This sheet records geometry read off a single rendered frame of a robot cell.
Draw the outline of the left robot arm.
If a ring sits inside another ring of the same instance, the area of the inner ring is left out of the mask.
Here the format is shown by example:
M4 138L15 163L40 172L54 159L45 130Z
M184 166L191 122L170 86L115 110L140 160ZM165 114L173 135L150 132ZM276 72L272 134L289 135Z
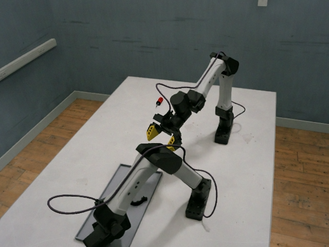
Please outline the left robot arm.
M211 179L206 179L195 170L192 170L183 162L180 156L167 147L154 149L143 156L153 147L162 145L162 143L139 144L136 148L139 153L127 174L131 172L127 177L126 174L113 190L112 193L115 193L94 202L95 206L102 204L112 195L106 204L95 209L93 217L99 224L83 240L86 247L109 247L111 242L124 235L125 225L122 222L126 218L125 213L130 203L145 182L159 168L168 174L175 175L192 189L186 215L197 218L203 217Z

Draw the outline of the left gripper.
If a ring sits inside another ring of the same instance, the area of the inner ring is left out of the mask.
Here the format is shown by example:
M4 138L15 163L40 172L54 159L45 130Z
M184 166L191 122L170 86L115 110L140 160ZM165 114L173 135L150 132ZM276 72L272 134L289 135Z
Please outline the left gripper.
M126 217L126 218L123 220L122 223L125 225L125 230L128 230L128 229L131 228L131 223L130 223L130 221L129 221L129 218L128 218L127 214L125 214L125 217ZM96 227L98 224L99 224L98 222L94 222L94 223L92 224L93 229L94 229L94 227Z

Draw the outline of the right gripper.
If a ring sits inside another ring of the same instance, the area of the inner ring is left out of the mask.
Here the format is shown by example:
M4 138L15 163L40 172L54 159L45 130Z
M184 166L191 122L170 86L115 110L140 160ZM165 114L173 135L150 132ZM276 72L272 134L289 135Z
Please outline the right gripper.
M164 132L170 136L173 134L170 141L168 142L168 145L181 146L182 139L181 139L181 132L179 129L183 126L184 122L176 115L173 115L173 117L170 119L174 122L175 126L171 125L170 123L167 123L167 125L164 124L158 125L155 122L151 123L147 129L148 141L151 141L158 134ZM171 151L176 151L177 149L179 149L179 147L167 147L167 148L169 148Z

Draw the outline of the red-handled screwdriver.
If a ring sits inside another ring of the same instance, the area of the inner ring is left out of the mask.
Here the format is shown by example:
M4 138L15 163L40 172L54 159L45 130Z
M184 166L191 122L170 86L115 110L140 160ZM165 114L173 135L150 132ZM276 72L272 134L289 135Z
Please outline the red-handled screwdriver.
M160 98L157 100L157 102L156 102L157 106L160 105L160 104L162 103L162 101L163 101L163 98L160 97ZM156 106L156 107L157 107L157 106Z

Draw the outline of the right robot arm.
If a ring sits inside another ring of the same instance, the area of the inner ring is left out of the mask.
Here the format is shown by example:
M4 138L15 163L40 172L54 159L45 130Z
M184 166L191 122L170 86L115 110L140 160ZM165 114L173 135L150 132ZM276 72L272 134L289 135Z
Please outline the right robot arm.
M192 112L198 113L205 105L207 95L212 85L219 77L220 90L215 114L220 117L215 138L228 140L232 127L234 114L231 102L232 82L234 74L239 68L239 62L228 56L221 56L212 52L210 54L210 64L202 77L196 83L198 86L194 89L189 89L187 93L179 91L170 98L170 103L175 111L167 112L164 116L155 114L153 119L157 122L167 125L174 125L170 120L173 115L178 116L184 123L192 115ZM209 68L210 67L210 68ZM207 71L208 70L208 71ZM193 87L195 87L194 85Z

